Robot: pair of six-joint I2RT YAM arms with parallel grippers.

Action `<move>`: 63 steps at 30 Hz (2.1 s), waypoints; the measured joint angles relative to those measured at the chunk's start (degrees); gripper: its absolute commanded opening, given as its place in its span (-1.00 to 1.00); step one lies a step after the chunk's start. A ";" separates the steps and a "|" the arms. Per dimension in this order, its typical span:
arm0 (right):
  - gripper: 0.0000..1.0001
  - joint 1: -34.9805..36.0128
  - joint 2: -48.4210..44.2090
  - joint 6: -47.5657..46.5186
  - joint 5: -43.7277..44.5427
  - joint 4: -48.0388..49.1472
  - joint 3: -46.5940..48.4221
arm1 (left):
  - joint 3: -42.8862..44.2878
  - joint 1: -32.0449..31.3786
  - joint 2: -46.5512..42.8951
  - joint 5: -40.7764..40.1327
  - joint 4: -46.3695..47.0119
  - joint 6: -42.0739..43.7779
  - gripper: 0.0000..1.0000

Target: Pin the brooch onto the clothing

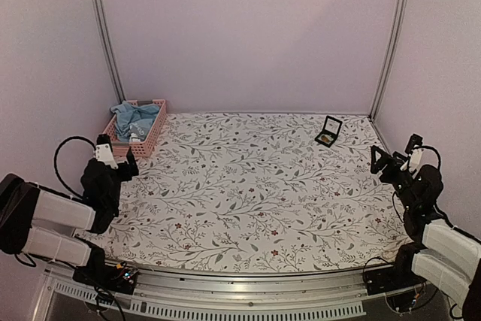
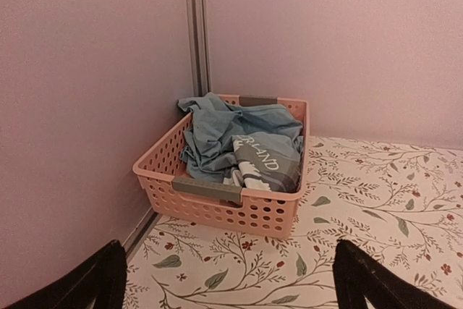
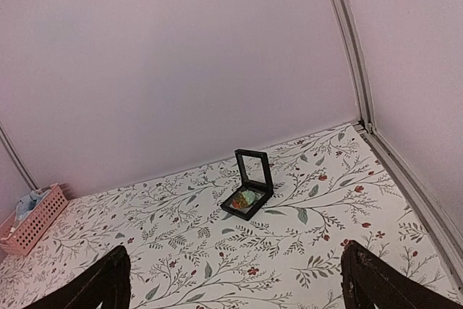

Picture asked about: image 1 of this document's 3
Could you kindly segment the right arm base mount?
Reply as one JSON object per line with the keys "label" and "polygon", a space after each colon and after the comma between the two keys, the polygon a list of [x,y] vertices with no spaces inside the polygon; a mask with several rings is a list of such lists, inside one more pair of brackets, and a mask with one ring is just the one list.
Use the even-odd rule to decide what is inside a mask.
{"label": "right arm base mount", "polygon": [[399,315],[423,309],[439,293],[422,277],[412,272],[399,273],[393,262],[381,257],[366,261],[362,281],[369,296],[383,295],[388,308]]}

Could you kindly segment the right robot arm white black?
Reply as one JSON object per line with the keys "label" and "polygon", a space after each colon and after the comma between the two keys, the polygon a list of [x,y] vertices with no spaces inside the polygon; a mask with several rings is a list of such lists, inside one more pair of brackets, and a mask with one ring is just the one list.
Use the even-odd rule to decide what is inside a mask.
{"label": "right robot arm white black", "polygon": [[398,249],[385,273],[365,275],[366,286],[388,291],[426,280],[452,299],[462,320],[480,318],[480,240],[454,226],[437,206],[443,191],[439,165],[421,164],[427,146],[410,142],[406,154],[371,147],[371,173],[394,188],[411,242]]}

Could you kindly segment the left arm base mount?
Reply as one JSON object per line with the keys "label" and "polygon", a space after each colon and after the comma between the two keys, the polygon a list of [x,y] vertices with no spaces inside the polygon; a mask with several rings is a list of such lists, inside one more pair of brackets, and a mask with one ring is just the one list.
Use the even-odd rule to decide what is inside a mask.
{"label": "left arm base mount", "polygon": [[116,265],[91,264],[76,267],[73,280],[88,286],[102,286],[111,292],[132,295],[137,285],[139,270],[125,262]]}

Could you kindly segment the light blue printed t-shirt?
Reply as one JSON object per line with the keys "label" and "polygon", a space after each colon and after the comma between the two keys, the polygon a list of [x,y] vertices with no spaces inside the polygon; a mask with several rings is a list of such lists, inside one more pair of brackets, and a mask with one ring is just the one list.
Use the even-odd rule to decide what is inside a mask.
{"label": "light blue printed t-shirt", "polygon": [[159,112],[157,104],[133,105],[124,101],[110,108],[116,116],[114,129],[121,142],[143,142],[146,140]]}

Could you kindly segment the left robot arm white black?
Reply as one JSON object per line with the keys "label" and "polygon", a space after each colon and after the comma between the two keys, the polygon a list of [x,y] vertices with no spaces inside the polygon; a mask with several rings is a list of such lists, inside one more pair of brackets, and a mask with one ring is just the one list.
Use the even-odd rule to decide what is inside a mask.
{"label": "left robot arm white black", "polygon": [[111,269],[94,258],[103,257],[102,249],[46,229],[38,222],[101,235],[119,216],[122,183],[138,174],[133,152],[129,150],[126,160],[118,163],[108,144],[96,146],[94,157],[84,169],[80,198],[7,174],[1,181],[1,251],[83,266],[83,275],[95,286],[106,286],[112,278]]}

